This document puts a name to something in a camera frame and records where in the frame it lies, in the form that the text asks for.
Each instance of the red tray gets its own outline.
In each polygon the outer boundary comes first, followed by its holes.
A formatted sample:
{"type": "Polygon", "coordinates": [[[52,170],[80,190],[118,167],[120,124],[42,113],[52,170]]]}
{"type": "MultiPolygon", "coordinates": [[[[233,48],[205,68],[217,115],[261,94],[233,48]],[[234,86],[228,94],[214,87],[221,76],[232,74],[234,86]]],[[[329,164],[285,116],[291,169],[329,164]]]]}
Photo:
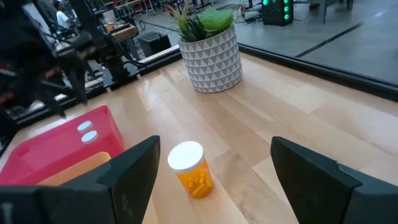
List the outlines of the red tray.
{"type": "Polygon", "coordinates": [[[0,173],[0,184],[34,185],[98,152],[115,157],[123,151],[123,140],[109,108],[100,106],[16,147],[0,173]],[[92,130],[98,133],[89,144],[82,143],[83,134],[77,130],[85,121],[91,121],[92,130]]]}

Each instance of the potted plant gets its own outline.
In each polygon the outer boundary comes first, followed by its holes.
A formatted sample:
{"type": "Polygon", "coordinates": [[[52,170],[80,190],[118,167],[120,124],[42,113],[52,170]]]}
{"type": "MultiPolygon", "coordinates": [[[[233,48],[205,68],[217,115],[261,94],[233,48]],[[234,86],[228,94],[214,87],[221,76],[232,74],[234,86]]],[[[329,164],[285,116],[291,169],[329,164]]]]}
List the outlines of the potted plant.
{"type": "Polygon", "coordinates": [[[210,7],[188,16],[169,6],[180,29],[180,51],[196,91],[216,93],[232,88],[242,79],[242,63],[233,26],[233,11],[210,7]]]}

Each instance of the white bottle cap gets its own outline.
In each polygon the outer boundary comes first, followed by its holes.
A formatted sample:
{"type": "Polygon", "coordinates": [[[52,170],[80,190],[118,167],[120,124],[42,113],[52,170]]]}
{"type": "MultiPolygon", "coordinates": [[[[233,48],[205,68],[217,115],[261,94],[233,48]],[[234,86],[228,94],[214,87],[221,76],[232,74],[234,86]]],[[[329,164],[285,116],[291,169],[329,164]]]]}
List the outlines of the white bottle cap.
{"type": "Polygon", "coordinates": [[[92,123],[91,121],[85,121],[85,122],[81,123],[81,124],[79,125],[79,127],[77,127],[77,130],[78,130],[80,133],[85,133],[85,132],[87,132],[91,127],[93,127],[93,123],[92,123]]]}
{"type": "Polygon", "coordinates": [[[175,172],[182,173],[196,169],[204,159],[203,146],[195,141],[186,141],[170,151],[167,162],[175,172]]]}
{"type": "Polygon", "coordinates": [[[98,133],[96,131],[89,131],[83,137],[81,137],[81,141],[85,144],[92,143],[97,139],[98,133]]]}

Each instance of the green leaves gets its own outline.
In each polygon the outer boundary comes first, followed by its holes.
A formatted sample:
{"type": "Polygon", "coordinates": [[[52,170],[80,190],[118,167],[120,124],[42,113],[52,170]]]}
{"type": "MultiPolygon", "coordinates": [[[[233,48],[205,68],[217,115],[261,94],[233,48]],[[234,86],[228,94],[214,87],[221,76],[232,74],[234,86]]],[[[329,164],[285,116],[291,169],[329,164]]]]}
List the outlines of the green leaves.
{"type": "Polygon", "coordinates": [[[233,11],[217,11],[209,7],[203,14],[199,15],[199,20],[203,23],[205,29],[211,33],[211,36],[220,34],[231,27],[234,21],[233,11]]]}
{"type": "Polygon", "coordinates": [[[184,42],[195,42],[213,37],[230,28],[233,23],[232,10],[217,11],[209,7],[203,14],[189,18],[188,1],[181,13],[172,6],[167,5],[167,8],[176,20],[184,42]]]}

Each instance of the white geometric planter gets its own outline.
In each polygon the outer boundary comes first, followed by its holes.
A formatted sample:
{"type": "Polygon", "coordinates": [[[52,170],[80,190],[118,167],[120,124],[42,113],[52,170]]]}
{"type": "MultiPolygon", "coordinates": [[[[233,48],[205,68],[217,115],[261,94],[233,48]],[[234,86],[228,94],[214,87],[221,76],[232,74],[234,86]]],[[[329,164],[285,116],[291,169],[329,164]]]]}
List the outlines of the white geometric planter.
{"type": "Polygon", "coordinates": [[[242,80],[241,55],[233,25],[209,39],[190,43],[180,40],[179,45],[196,91],[216,93],[242,80]]]}

